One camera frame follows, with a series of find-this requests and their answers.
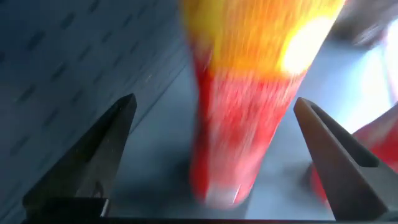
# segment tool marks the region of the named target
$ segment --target floor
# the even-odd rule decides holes
[[[381,50],[325,42],[297,96],[317,103],[353,132],[392,106]],[[185,67],[129,138],[119,167],[111,215],[146,218],[333,220],[311,191],[311,163],[289,108],[250,197],[232,211],[204,208],[190,195],[187,169],[197,92]]]

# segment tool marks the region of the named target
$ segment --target perforated metal panel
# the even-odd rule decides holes
[[[175,0],[0,0],[0,222],[131,92],[132,131],[188,59]]]

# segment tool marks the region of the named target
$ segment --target red and yellow can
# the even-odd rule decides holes
[[[181,3],[199,87],[193,191],[212,207],[234,207],[344,0]]]

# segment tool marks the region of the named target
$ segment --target metal surface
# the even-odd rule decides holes
[[[361,223],[375,220],[379,222],[397,221],[398,175],[360,145],[350,133],[346,132],[317,105],[299,98],[294,111],[336,219],[346,222],[362,221]],[[124,122],[120,118],[126,114],[131,113],[128,110],[122,111],[109,133],[122,128],[117,124],[121,121]],[[109,133],[104,137],[103,142],[108,141]],[[108,168],[114,173],[115,166]],[[97,175],[92,172],[87,173],[87,177],[96,177]],[[171,220],[152,217],[146,219],[107,218],[105,214],[107,214],[108,203],[109,200],[102,198],[47,198],[42,208],[37,209],[24,223],[76,223],[82,221],[89,223],[281,222],[280,220]],[[284,223],[327,222],[291,221]]]
[[[118,98],[133,128],[186,66],[176,0],[0,0],[0,223]]]
[[[398,221],[398,175],[311,101],[294,111],[338,221]]]

